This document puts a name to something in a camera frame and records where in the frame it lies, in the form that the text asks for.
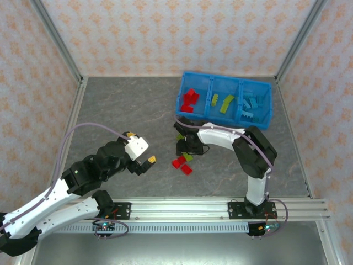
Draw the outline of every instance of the black mounting plate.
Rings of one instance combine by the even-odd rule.
[[[265,202],[264,210],[262,213],[251,216],[245,209],[245,202],[229,202],[228,214],[229,219],[274,219],[271,215],[265,216],[265,212],[273,214],[277,218],[276,204],[274,202]]]
[[[129,220],[131,214],[131,203],[114,203],[112,214],[108,219]]]

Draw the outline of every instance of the lego brick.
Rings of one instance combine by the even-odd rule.
[[[245,117],[248,117],[248,118],[252,118],[254,116],[254,114],[250,113],[250,112],[242,111],[242,116],[245,116]]]
[[[228,104],[234,99],[234,96],[228,95],[223,102],[227,102]]]
[[[183,140],[183,139],[185,139],[185,137],[181,134],[178,134],[178,136],[176,137],[176,140],[178,140],[178,141]]]
[[[263,97],[257,96],[256,101],[257,101],[259,107],[262,107],[264,105]]]
[[[254,96],[253,92],[243,92],[243,98],[251,98]]]
[[[223,104],[220,109],[220,113],[225,114],[227,112],[228,107],[229,107],[229,103],[223,101]]]
[[[181,167],[181,171],[188,176],[192,172],[192,169],[187,164],[185,164]]]
[[[193,160],[194,158],[192,157],[192,155],[189,155],[188,153],[183,153],[183,156],[185,157],[187,162],[190,162],[191,160]]]
[[[197,100],[199,99],[200,94],[194,93],[191,97],[190,104],[195,105],[197,103]]]
[[[190,113],[192,113],[194,111],[194,108],[184,104],[184,105],[181,106],[180,110],[182,112],[190,112]]]
[[[252,105],[253,109],[256,109],[258,107],[258,104],[256,102],[256,98],[249,98],[250,104]]]
[[[172,162],[172,165],[173,165],[173,167],[175,167],[175,168],[179,168],[181,165],[180,165],[180,163],[178,162],[178,160],[174,160],[173,162]]]
[[[192,88],[190,88],[185,94],[184,94],[184,105],[189,105],[191,103],[192,97],[196,91]]]
[[[178,159],[176,159],[181,165],[186,163],[186,158],[185,156],[179,156]]]
[[[249,105],[249,103],[245,100],[245,98],[243,98],[243,104],[247,109],[251,109],[251,106]]]
[[[212,98],[212,101],[211,101],[211,106],[212,106],[212,107],[215,107],[215,106],[216,106],[217,100],[218,100],[218,94],[214,94],[214,95],[213,95],[213,98]]]

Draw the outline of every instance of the pink patterned wall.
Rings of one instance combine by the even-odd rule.
[[[353,261],[353,5],[330,0],[281,82],[306,174]]]
[[[90,76],[274,76],[314,2],[44,0]]]
[[[0,211],[44,191],[77,82],[29,0],[0,2]],[[13,259],[0,254],[0,264]]]

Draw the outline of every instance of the green lego brick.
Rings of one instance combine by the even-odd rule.
[[[178,136],[176,137],[176,139],[179,141],[179,140],[183,140],[185,139],[185,137],[181,134],[178,134]]]
[[[217,100],[218,100],[218,94],[214,94],[214,95],[213,95],[213,98],[212,98],[212,101],[211,101],[211,106],[212,106],[212,107],[215,107],[215,106],[216,106]]]
[[[223,101],[223,104],[222,104],[221,109],[220,109],[220,113],[225,114],[227,112],[228,107],[229,107],[229,103]]]
[[[188,153],[183,153],[183,156],[185,157],[187,162],[190,162],[191,160],[193,160],[194,158],[192,157],[192,155],[189,155]]]
[[[228,104],[234,99],[234,96],[228,95],[223,102],[227,102]]]

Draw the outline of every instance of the cable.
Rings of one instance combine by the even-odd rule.
[[[57,161],[56,161],[56,166],[55,166],[55,172],[54,172],[54,176],[53,176],[53,180],[50,184],[50,187],[47,191],[47,193],[44,195],[44,197],[42,199],[40,199],[36,204],[34,204],[32,207],[30,207],[29,209],[27,209],[26,211],[24,211],[23,213],[17,215],[16,217],[10,219],[10,222],[7,222],[6,224],[4,224],[3,226],[0,227],[0,231],[4,230],[7,226],[9,226],[10,224],[14,223],[16,220],[20,219],[21,217],[25,216],[26,214],[30,213],[31,211],[33,211],[35,208],[37,208],[42,202],[44,202],[46,200],[46,198],[50,195],[50,193],[52,192],[52,190],[54,189],[54,186],[57,182],[57,180],[59,179],[59,170],[61,167],[61,155],[62,155],[62,151],[64,149],[64,145],[66,140],[69,138],[69,136],[71,135],[71,133],[77,129],[78,127],[81,126],[96,126],[96,127],[100,127],[102,129],[105,129],[109,132],[111,132],[112,134],[117,135],[118,137],[121,137],[125,140],[130,140],[129,137],[126,137],[122,134],[119,134],[118,132],[112,130],[111,128],[101,125],[99,123],[80,123],[75,125],[74,127],[72,127],[71,129],[69,129],[69,131],[65,134],[64,138],[62,139],[61,143],[60,143],[60,148],[58,151],[58,156],[57,156]]]
[[[118,237],[122,237],[122,236],[125,236],[127,235],[127,233],[129,233],[129,226],[124,223],[124,222],[121,222],[121,221],[118,221],[118,220],[113,220],[113,219],[106,219],[106,218],[98,218],[98,217],[95,217],[95,218],[92,218],[92,220],[97,220],[97,221],[106,221],[106,222],[114,222],[114,223],[117,223],[117,224],[120,224],[120,225],[123,225],[124,227],[126,227],[126,231],[124,233],[121,233],[121,234],[118,234],[116,236],[109,236],[109,237],[104,237],[105,239],[116,239]],[[98,237],[98,239],[100,239],[100,235],[97,234],[97,230],[99,229],[100,227],[97,226],[95,229],[94,229],[94,235],[96,237]]]
[[[269,236],[276,235],[279,231],[283,230],[283,228],[287,225],[288,216],[289,216],[287,205],[286,205],[283,201],[278,200],[278,199],[271,199],[271,200],[269,200],[269,202],[279,202],[279,203],[281,203],[281,204],[284,206],[285,210],[286,210],[286,219],[285,219],[285,221],[283,222],[283,224],[282,224],[277,230],[275,230],[274,232],[272,232],[272,233],[270,233],[270,234],[268,234],[268,235],[254,236],[254,238],[257,238],[257,239],[259,238],[259,239],[261,239],[261,238],[263,238],[263,237],[269,237]]]
[[[262,156],[262,158],[265,160],[266,164],[269,166],[269,168],[271,168],[271,172],[274,171],[274,167],[271,164],[271,162],[268,160],[268,158],[265,156],[265,154],[261,151],[261,149],[250,139],[248,138],[246,135],[241,134],[237,131],[235,131],[234,129],[228,129],[228,128],[224,128],[224,127],[218,127],[218,126],[195,126],[195,125],[188,125],[188,124],[184,124],[182,123],[180,120],[178,120],[177,116],[175,115],[175,120],[177,123],[179,123],[180,125],[184,126],[184,127],[188,127],[188,128],[193,128],[193,129],[200,129],[200,130],[205,130],[205,129],[211,129],[211,130],[223,130],[223,131],[227,131],[229,133],[233,133],[233,134],[237,134],[239,136],[241,136],[242,138],[244,138],[245,140],[247,140],[258,152],[259,154]]]
[[[271,213],[265,213],[265,215],[266,215],[266,224],[268,223],[269,215],[272,216],[272,217],[276,220],[276,222],[277,222],[278,224],[280,224],[280,222],[278,221],[278,219],[276,218],[275,215],[273,215],[273,214],[271,214]]]

